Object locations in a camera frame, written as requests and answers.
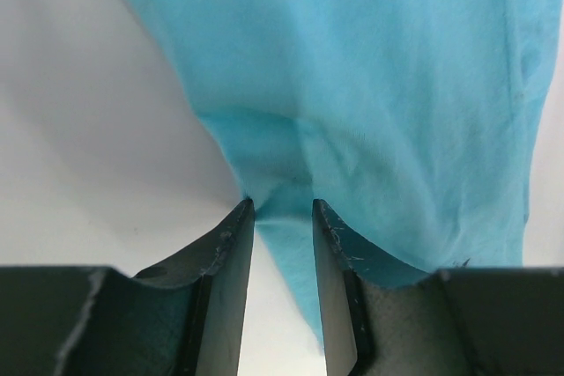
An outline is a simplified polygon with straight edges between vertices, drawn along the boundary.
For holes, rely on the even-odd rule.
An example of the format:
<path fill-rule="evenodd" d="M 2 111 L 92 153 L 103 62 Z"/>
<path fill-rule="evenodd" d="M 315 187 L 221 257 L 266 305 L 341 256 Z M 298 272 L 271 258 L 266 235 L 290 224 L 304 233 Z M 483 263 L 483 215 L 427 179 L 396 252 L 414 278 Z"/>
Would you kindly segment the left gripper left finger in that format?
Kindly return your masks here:
<path fill-rule="evenodd" d="M 108 266 L 4 266 L 4 375 L 235 375 L 255 211 L 128 277 Z"/>

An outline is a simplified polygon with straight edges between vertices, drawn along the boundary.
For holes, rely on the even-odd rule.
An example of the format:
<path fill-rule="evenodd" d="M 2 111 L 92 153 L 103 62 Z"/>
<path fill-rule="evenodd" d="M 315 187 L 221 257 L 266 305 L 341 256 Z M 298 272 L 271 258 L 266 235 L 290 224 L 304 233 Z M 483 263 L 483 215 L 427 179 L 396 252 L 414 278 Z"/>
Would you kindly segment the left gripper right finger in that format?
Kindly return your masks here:
<path fill-rule="evenodd" d="M 560 268 L 427 274 L 312 207 L 330 375 L 560 375 Z"/>

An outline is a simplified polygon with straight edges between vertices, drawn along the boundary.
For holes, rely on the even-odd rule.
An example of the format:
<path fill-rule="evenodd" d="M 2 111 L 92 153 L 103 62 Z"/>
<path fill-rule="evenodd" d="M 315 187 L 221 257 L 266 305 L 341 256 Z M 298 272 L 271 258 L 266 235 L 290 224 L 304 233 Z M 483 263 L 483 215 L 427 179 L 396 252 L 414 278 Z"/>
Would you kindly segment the light teal polo shirt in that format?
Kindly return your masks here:
<path fill-rule="evenodd" d="M 522 263 L 562 0 L 127 1 L 316 334 L 316 199 L 424 272 Z"/>

